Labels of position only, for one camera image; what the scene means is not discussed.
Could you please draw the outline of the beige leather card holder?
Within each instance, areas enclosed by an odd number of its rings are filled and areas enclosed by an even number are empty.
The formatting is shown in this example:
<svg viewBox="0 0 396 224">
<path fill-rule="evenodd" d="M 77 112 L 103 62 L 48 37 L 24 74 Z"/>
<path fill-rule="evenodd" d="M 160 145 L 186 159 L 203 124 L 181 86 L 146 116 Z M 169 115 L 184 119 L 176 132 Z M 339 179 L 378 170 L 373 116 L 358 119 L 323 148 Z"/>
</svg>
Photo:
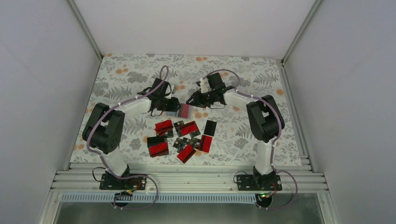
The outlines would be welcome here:
<svg viewBox="0 0 396 224">
<path fill-rule="evenodd" d="M 176 112 L 165 112 L 164 115 L 170 118 L 192 119 L 195 111 L 196 107 L 187 104 L 181 104 L 180 108 Z"/>
</svg>

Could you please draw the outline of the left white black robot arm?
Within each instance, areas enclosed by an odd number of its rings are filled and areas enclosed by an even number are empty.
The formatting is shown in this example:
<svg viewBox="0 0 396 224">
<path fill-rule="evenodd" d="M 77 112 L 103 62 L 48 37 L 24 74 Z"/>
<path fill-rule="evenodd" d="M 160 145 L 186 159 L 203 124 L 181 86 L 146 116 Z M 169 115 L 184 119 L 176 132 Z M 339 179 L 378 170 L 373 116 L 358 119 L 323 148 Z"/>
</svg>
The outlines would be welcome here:
<svg viewBox="0 0 396 224">
<path fill-rule="evenodd" d="M 83 140 L 89 152 L 100 156 L 111 182 L 118 189 L 126 188 L 130 183 L 128 165 L 118 149 L 123 132 L 125 116 L 139 115 L 153 110 L 175 112 L 180 103 L 172 95 L 169 82 L 155 79 L 153 85 L 137 96 L 114 106 L 97 103 L 83 130 Z"/>
</svg>

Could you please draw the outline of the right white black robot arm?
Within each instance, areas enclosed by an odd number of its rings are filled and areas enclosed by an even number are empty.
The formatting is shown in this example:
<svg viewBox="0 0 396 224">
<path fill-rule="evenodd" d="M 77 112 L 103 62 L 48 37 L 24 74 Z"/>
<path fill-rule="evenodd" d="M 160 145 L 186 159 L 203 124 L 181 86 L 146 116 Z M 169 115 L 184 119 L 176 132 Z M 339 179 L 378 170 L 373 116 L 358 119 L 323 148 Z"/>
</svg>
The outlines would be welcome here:
<svg viewBox="0 0 396 224">
<path fill-rule="evenodd" d="M 266 189 L 275 181 L 277 171 L 273 164 L 275 145 L 284 129 L 284 120 L 275 99 L 271 95 L 257 97 L 248 95 L 235 86 L 226 86 L 216 70 L 197 82 L 200 90 L 186 101 L 188 105 L 206 108 L 214 103 L 235 106 L 248 114 L 249 126 L 257 139 L 257 156 L 253 168 L 253 184 L 259 190 Z"/>
</svg>

